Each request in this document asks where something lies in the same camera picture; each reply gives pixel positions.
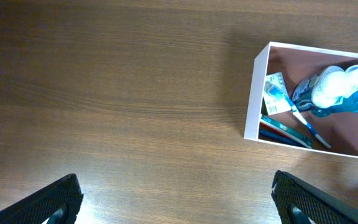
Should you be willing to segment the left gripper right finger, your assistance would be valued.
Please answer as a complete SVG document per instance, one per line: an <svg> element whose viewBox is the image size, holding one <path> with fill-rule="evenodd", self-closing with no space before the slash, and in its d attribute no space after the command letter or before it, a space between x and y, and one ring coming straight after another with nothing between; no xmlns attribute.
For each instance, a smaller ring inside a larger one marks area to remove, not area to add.
<svg viewBox="0 0 358 224"><path fill-rule="evenodd" d="M272 182L272 199L281 222L296 223L356 223L358 224L358 186L345 188L340 198L314 187L298 177L276 171Z"/></svg>

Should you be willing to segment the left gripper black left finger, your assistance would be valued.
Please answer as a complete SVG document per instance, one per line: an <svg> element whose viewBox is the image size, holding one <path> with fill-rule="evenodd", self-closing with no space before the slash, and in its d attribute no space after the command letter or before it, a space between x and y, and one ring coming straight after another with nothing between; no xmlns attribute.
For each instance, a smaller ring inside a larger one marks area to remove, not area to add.
<svg viewBox="0 0 358 224"><path fill-rule="evenodd" d="M0 223L74 223L83 194L76 174L68 174L0 211Z"/></svg>

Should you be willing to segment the white teal toothpaste tube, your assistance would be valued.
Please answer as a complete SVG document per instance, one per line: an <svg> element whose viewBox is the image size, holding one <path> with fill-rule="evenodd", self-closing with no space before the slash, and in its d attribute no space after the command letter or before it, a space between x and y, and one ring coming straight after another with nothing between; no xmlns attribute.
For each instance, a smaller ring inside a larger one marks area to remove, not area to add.
<svg viewBox="0 0 358 224"><path fill-rule="evenodd" d="M276 121L272 118L269 118L265 115L260 116L260 123L265 127L269 128L272 131L275 131L283 138L291 139L292 141L296 142L298 145L301 145L305 148L311 149L312 148L312 140L309 137L285 126L284 124Z"/></svg>

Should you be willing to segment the blue disposable razor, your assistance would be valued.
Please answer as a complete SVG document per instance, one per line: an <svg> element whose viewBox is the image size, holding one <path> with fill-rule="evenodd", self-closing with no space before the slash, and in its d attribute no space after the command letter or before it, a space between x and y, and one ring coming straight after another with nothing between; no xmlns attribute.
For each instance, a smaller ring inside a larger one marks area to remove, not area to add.
<svg viewBox="0 0 358 224"><path fill-rule="evenodd" d="M260 129L259 134L261 134L262 136L264 136L266 138L270 138L275 141L278 141L279 143L283 143L283 144L287 144L287 145L291 145L291 146L300 146L300 147L302 146L300 143L298 143L292 139L288 139L284 136L281 136L277 133L274 133L274 132L271 132L268 130Z"/></svg>

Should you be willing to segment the green white soap box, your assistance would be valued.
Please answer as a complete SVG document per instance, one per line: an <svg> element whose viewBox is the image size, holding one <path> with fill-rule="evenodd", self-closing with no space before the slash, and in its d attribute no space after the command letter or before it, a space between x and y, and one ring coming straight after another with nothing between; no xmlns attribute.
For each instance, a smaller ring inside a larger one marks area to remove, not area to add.
<svg viewBox="0 0 358 224"><path fill-rule="evenodd" d="M263 101L265 106L265 114L274 115L279 113L284 113L290 111L290 105L285 99L278 100L275 97L269 95L269 89L272 85L277 86L281 91L283 91L287 96L287 88L283 79L282 72L273 73L265 77L265 86L263 92Z"/></svg>

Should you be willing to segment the blue white toothbrush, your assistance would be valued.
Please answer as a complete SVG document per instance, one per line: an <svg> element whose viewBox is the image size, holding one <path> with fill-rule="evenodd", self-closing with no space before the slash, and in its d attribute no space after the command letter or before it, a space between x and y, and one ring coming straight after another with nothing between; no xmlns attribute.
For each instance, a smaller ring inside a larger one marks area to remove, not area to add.
<svg viewBox="0 0 358 224"><path fill-rule="evenodd" d="M318 134L314 127L303 117L303 115L298 111L298 108L295 106L294 102L286 95L279 87L276 85L271 84L267 90L267 93L274 97L277 100L284 99L290 106L291 112L293 115L302 123L304 124L310 133L326 148L331 149L331 145L324 139L322 136Z"/></svg>

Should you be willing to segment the clear pump soap bottle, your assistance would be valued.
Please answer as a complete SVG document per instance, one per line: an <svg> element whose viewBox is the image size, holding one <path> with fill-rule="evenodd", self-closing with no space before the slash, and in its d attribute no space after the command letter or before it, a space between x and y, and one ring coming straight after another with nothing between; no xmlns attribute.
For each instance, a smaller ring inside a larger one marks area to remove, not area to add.
<svg viewBox="0 0 358 224"><path fill-rule="evenodd" d="M340 105L358 90L358 65L342 69L328 66L321 73L299 82L292 102L299 111L327 109Z"/></svg>

